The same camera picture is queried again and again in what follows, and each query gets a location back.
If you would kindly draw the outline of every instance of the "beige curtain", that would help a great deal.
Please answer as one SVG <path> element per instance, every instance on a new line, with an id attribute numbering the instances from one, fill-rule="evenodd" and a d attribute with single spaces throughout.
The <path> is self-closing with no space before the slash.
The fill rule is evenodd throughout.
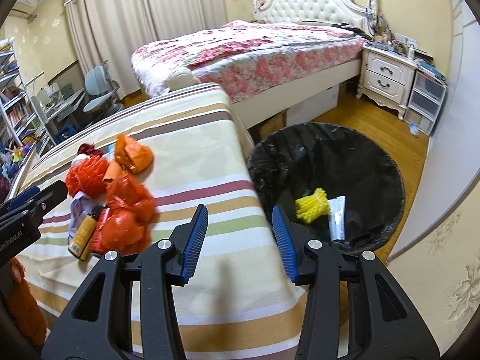
<path id="1" fill-rule="evenodd" d="M 142 0 L 158 39 L 218 28 L 226 23 L 223 0 Z"/>
<path id="2" fill-rule="evenodd" d="M 79 39 L 75 48 L 79 60 L 80 56 L 84 60 L 82 69 L 88 71 L 107 60 L 109 75 L 120 86 L 120 98 L 139 90 L 130 58 L 156 39 L 141 0 L 78 0 L 67 7 L 71 32 Z"/>
<path id="3" fill-rule="evenodd" d="M 80 64 L 83 75 L 85 75 L 87 71 L 102 62 L 90 20 L 88 19 L 85 0 L 76 0 L 75 3 L 67 4 L 66 10 L 78 63 Z"/>

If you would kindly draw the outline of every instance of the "black trash bag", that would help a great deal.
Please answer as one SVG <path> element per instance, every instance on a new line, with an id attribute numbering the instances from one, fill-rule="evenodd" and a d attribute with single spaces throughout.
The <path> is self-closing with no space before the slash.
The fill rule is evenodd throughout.
<path id="1" fill-rule="evenodd" d="M 385 245 L 402 218 L 405 189 L 397 164 L 351 128 L 313 122 L 285 127 L 254 147 L 247 167 L 270 224 L 281 203 L 291 222 L 345 254 Z M 327 215 L 309 225 L 297 219 L 295 200 L 316 188 L 328 199 L 345 196 L 345 240 L 330 241 Z"/>

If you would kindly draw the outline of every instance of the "nightstand drawer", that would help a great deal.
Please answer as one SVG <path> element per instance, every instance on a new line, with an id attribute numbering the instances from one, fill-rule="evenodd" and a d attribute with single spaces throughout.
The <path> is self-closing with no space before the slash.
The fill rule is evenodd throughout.
<path id="1" fill-rule="evenodd" d="M 365 72 L 363 86 L 399 104 L 402 101 L 403 91 L 405 90 L 402 84 L 369 70 Z"/>
<path id="2" fill-rule="evenodd" d="M 375 54 L 374 52 L 369 53 L 367 69 L 400 84 L 405 84 L 409 71 L 406 66 L 399 63 L 395 64 L 394 61 Z"/>

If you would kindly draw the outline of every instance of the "yellow bottle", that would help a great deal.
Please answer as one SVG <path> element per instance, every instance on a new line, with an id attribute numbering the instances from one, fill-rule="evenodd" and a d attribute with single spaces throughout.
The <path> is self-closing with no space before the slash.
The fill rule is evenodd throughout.
<path id="1" fill-rule="evenodd" d="M 97 226 L 97 221 L 102 212 L 103 206 L 93 207 L 90 214 L 86 215 L 78 227 L 75 235 L 70 241 L 68 251 L 81 261 L 85 261 L 90 252 L 90 246 L 93 240 L 93 233 Z"/>

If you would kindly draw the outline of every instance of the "drawer handle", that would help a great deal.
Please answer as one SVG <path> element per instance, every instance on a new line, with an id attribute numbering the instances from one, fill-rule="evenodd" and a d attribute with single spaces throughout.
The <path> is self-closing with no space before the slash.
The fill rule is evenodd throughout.
<path id="1" fill-rule="evenodd" d="M 389 68 L 387 67 L 381 67 L 380 68 L 381 71 L 388 71 L 390 74 L 393 74 L 393 71 L 391 71 Z"/>
<path id="2" fill-rule="evenodd" d="M 390 84 L 387 84 L 387 85 L 383 85 L 382 82 L 378 79 L 377 82 L 383 86 L 384 88 L 389 88 L 390 87 Z"/>

